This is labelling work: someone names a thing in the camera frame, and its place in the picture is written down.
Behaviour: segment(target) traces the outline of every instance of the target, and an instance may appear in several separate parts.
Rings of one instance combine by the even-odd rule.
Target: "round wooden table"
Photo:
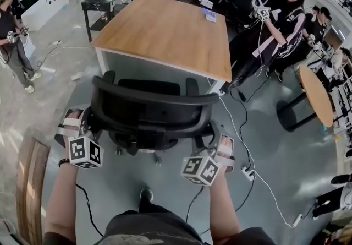
[[[334,121],[334,114],[326,89],[318,77],[307,66],[301,65],[299,67],[299,76],[305,92],[290,103],[285,101],[277,103],[276,111],[281,125],[285,130],[293,132],[315,117],[318,117],[326,127],[331,127]],[[297,122],[292,108],[305,98],[308,98],[314,113]]]

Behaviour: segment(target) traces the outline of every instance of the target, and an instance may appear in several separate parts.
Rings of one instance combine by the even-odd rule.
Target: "white sneaker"
[[[36,72],[34,76],[30,79],[30,81],[34,81],[35,79],[38,79],[42,76],[41,72]]]
[[[35,91],[34,87],[32,85],[29,85],[25,88],[25,90],[28,92],[28,93],[33,93]]]

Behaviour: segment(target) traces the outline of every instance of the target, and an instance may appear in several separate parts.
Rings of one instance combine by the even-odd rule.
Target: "hand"
[[[81,116],[83,116],[83,113],[81,110],[79,111],[74,111],[72,112],[70,115],[67,116],[67,118],[72,118],[72,119],[79,119]],[[66,129],[71,129],[71,130],[78,130],[79,127],[75,127],[75,126],[65,126]],[[64,136],[64,141],[65,141],[65,146],[66,146],[66,152],[65,154],[67,155],[67,157],[65,158],[68,158],[68,137],[65,137]]]

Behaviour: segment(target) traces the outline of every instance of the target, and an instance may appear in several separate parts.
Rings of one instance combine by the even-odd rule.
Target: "wooden table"
[[[299,67],[299,76],[305,92],[294,99],[290,103],[281,101],[277,105],[277,115],[284,129],[293,132],[295,129],[303,126],[315,117],[326,126],[331,127],[333,124],[334,114],[332,111],[331,102],[324,86],[307,66]],[[303,99],[308,98],[314,113],[300,122],[296,121],[296,116],[292,107],[300,103]]]
[[[134,0],[105,26],[92,45],[102,73],[106,52],[140,58],[215,80],[208,93],[231,82],[225,17],[206,20],[200,7],[175,0]]]

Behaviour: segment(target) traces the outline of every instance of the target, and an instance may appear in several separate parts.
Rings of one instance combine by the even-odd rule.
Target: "chair armrest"
[[[187,96],[199,96],[198,82],[195,79],[186,79],[186,94]]]

